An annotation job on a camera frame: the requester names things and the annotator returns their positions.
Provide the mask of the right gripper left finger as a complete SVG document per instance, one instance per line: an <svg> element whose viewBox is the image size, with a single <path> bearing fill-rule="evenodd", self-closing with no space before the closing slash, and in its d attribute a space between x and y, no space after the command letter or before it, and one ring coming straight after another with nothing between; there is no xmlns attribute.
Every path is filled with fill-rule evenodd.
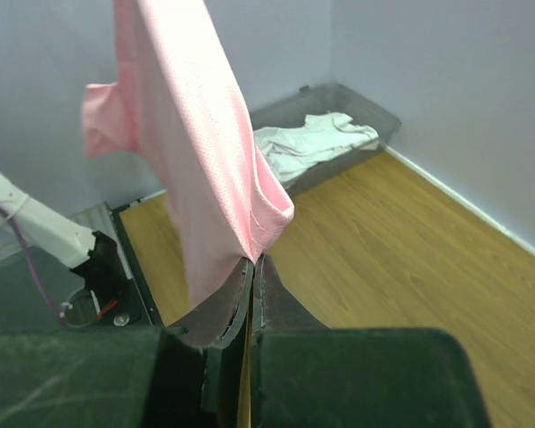
<svg viewBox="0 0 535 428"><path fill-rule="evenodd" d="M192 348L220 348L243 329L251 295L254 265L240 259L226 281L195 309L167 327Z"/></svg>

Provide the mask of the light pink t-shirt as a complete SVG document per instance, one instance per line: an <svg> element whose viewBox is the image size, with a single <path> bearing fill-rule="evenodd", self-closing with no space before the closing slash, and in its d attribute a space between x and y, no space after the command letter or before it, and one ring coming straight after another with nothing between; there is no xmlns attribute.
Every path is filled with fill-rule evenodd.
<svg viewBox="0 0 535 428"><path fill-rule="evenodd" d="M255 143L205 3L117 1L113 12L118 77L86 88L86 154L129 151L150 164L167 191L196 307L240 259L259 259L294 206Z"/></svg>

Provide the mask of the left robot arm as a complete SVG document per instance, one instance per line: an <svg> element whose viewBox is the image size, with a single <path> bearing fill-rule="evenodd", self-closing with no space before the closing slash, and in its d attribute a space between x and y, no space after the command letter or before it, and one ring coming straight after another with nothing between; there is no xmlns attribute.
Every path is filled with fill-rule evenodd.
<svg viewBox="0 0 535 428"><path fill-rule="evenodd" d="M81 226L23 192L0 173L0 228L10 227L24 252L34 282L60 320L66 318L64 302L56 307L41 284L29 255L35 244L58 259L69 271L82 278L93 294L102 318L126 301L128 278L118 253L118 245L107 234Z"/></svg>

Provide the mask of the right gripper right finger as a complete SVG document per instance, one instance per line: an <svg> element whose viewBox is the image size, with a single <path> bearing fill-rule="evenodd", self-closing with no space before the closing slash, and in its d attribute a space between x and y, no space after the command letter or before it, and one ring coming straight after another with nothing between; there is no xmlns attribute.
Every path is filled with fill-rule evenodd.
<svg viewBox="0 0 535 428"><path fill-rule="evenodd" d="M275 262L267 254L262 254L256 264L252 290L254 333L327 329L287 290Z"/></svg>

